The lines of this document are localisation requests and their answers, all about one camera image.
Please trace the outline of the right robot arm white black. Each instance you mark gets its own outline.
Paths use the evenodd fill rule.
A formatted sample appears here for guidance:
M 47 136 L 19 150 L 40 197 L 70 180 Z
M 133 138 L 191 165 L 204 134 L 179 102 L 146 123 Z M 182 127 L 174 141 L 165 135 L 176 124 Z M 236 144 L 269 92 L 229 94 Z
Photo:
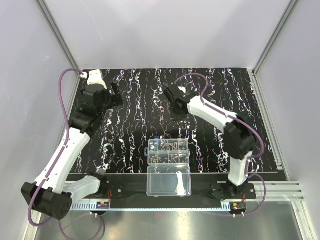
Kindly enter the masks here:
M 193 115 L 222 132 L 223 150 L 229 156 L 229 171 L 221 191 L 233 197 L 240 194 L 248 184 L 249 162 L 258 140 L 248 119 L 210 103 L 195 92 L 184 92 L 176 84 L 167 87 L 163 93 L 169 101 L 172 120 L 180 121 Z

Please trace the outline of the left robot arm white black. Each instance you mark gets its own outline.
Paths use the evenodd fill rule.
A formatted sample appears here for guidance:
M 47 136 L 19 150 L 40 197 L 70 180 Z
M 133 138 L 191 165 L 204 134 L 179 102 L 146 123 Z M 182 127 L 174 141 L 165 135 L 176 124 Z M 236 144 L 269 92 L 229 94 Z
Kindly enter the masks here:
M 82 103 L 70 116 L 58 149 L 36 180 L 21 187 L 30 211 L 62 220 L 74 203 L 108 192 L 107 178 L 102 173 L 88 174 L 69 186 L 65 183 L 75 161 L 101 126 L 106 111 L 124 103 L 118 85 L 112 82 L 111 87 L 113 93 L 99 83 L 88 84 L 81 90 Z

